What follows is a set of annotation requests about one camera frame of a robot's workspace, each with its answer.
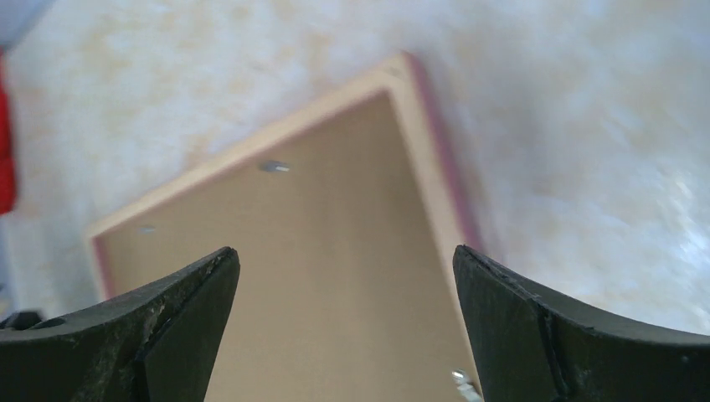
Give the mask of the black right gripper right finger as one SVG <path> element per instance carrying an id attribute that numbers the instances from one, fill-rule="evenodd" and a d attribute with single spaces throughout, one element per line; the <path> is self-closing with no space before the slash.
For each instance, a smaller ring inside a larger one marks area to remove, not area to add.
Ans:
<path id="1" fill-rule="evenodd" d="M 487 401 L 706 401 L 709 338 L 593 307 L 459 245 L 453 272 Z"/>

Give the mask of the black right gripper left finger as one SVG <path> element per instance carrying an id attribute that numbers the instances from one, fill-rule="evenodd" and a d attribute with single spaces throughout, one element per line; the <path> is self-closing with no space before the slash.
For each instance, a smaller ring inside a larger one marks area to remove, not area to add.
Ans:
<path id="1" fill-rule="evenodd" d="M 230 247 L 92 307 L 1 324 L 4 401 L 202 401 L 239 281 Z"/>

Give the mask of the pink wooden picture frame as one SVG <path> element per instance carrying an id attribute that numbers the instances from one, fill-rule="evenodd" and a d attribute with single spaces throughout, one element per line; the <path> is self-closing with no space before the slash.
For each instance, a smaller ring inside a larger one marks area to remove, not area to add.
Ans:
<path id="1" fill-rule="evenodd" d="M 388 95 L 394 105 L 410 167 L 435 237 L 443 274 L 471 357 L 471 369 L 461 370 L 475 374 L 476 368 L 452 273 L 455 247 L 473 241 L 475 233 L 455 164 L 450 160 L 445 125 L 431 95 L 426 73 L 422 64 L 412 54 L 405 52 L 386 59 L 353 81 L 227 147 L 178 178 L 91 225 L 87 230 L 86 243 L 100 296 L 106 299 L 121 294 L 113 285 L 111 268 L 106 263 L 100 245 L 104 233 L 252 162 L 260 162 L 266 171 L 278 169 L 278 163 L 265 160 L 267 153 L 330 120 L 336 114 L 383 94 Z"/>

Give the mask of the brown frame backing board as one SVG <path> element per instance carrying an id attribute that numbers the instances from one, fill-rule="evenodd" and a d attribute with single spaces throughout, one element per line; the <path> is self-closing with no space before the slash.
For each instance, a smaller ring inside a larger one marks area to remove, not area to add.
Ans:
<path id="1" fill-rule="evenodd" d="M 377 95 L 104 233 L 122 293 L 223 246 L 240 277 L 209 401 L 458 401 L 470 370 L 394 105 Z"/>

